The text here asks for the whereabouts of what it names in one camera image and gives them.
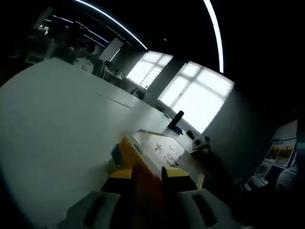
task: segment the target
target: window blind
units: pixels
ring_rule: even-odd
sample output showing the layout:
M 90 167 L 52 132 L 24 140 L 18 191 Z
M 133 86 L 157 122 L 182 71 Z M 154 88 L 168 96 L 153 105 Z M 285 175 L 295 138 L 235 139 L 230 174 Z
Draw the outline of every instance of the window blind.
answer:
M 234 83 L 193 62 L 185 64 L 163 91 L 159 100 L 202 133 L 216 116 Z
M 142 88 L 148 88 L 173 56 L 160 52 L 147 52 L 127 75 Z

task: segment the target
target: black cylinder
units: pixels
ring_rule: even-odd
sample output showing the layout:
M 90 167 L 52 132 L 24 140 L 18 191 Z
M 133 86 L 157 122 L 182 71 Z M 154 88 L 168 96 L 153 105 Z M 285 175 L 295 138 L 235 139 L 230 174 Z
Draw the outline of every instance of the black cylinder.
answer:
M 180 121 L 180 119 L 182 118 L 182 116 L 184 115 L 183 111 L 179 111 L 178 114 L 176 114 L 176 116 L 173 118 L 173 120 L 168 124 L 168 128 L 173 128 L 177 125 L 177 123 Z

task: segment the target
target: desk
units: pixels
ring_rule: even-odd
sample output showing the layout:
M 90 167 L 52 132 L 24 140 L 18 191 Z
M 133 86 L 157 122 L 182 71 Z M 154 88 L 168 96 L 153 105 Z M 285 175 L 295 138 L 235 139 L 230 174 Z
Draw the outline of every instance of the desk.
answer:
M 106 69 L 106 73 L 110 74 L 111 76 L 115 77 L 116 79 L 122 80 L 122 77 L 120 75 L 116 75 L 113 72 L 110 72 L 108 69 Z
M 159 111 L 58 59 L 38 63 L 0 89 L 0 165 L 17 205 L 36 227 L 58 223 L 104 180 L 102 168 L 125 130 L 174 136 Z

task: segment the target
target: ceiling light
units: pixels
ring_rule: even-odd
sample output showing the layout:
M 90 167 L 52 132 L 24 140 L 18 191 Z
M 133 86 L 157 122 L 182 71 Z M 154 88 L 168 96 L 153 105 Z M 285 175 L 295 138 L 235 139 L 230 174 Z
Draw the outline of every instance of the ceiling light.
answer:
M 212 24 L 213 24 L 213 27 L 214 27 L 214 32 L 215 32 L 216 42 L 217 42 L 217 48 L 218 48 L 219 71 L 221 73 L 224 73 L 223 44 L 222 44 L 222 41 L 221 41 L 220 30 L 219 30 L 216 14 L 215 14 L 215 11 L 213 9 L 213 6 L 212 6 L 210 0 L 203 0 L 203 1 L 205 3 L 205 6 L 208 9 L 208 12 L 209 12 L 209 15 L 211 17 Z
M 91 39 L 91 40 L 93 40 L 94 42 L 98 43 L 96 40 L 92 39 L 91 37 L 88 37 L 88 38 L 89 38 L 89 39 Z
M 114 59 L 114 57 L 116 56 L 116 54 L 118 54 L 118 52 L 121 50 L 121 48 L 119 48 L 118 49 L 118 51 L 116 51 L 116 53 L 113 55 L 113 57 L 109 60 L 109 62 L 111 62 L 113 59 Z
M 101 39 L 103 39 L 104 41 L 106 41 L 103 37 L 100 37 L 100 36 L 97 35 L 96 33 L 92 32 L 92 31 L 90 31 L 90 30 L 88 30 L 88 32 L 91 32 L 91 33 L 93 33 L 95 36 L 98 36 L 99 38 L 101 38 Z
M 68 19 L 65 19 L 65 18 L 57 17 L 57 16 L 55 16 L 55 15 L 53 15 L 53 17 L 62 19 L 62 20 L 64 20 L 64 21 L 67 21 L 67 22 L 70 22 L 70 23 L 73 23 L 72 21 L 69 21 Z
M 80 22 L 78 22 L 78 21 L 75 21 L 76 23 L 78 23 L 78 24 L 80 24 L 82 27 L 84 27 L 84 28 L 86 28 L 86 29 L 88 29 L 86 26 L 84 26 L 83 24 L 81 24 Z
M 122 24 L 120 24 L 120 23 L 119 23 L 116 19 L 114 19 L 113 17 L 109 16 L 107 13 L 101 11 L 100 9 L 98 9 L 98 8 L 92 6 L 92 5 L 90 5 L 90 4 L 88 4 L 88 3 L 84 2 L 84 1 L 81 1 L 81 0 L 74 0 L 74 1 L 77 1 L 77 2 L 79 2 L 79 3 L 81 3 L 81 4 L 86 5 L 86 6 L 89 6 L 90 8 L 92 8 L 92 9 L 94 9 L 94 10 L 100 12 L 101 14 L 105 15 L 107 18 L 109 18 L 110 20 L 112 20 L 113 22 L 115 22 L 117 25 L 119 25 L 122 29 L 124 29 L 126 32 L 128 32 L 128 33 L 129 33 L 138 43 L 140 43 L 140 44 L 144 47 L 144 49 L 147 49 L 147 47 L 146 47 L 146 46 L 145 46 L 145 45 L 144 45 L 135 35 L 133 35 L 128 29 L 126 29 Z

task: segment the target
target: picture on wall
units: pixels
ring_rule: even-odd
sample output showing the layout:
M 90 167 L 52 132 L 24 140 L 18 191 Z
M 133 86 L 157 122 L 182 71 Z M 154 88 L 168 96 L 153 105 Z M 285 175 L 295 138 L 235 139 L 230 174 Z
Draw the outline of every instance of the picture on wall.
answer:
M 296 139 L 283 140 L 280 142 L 273 142 L 265 161 L 277 164 L 279 166 L 287 166 L 292 152 L 295 147 Z
M 263 162 L 257 169 L 255 175 L 261 179 L 264 178 L 266 176 L 266 174 L 269 172 L 271 166 L 272 166 L 272 164 Z

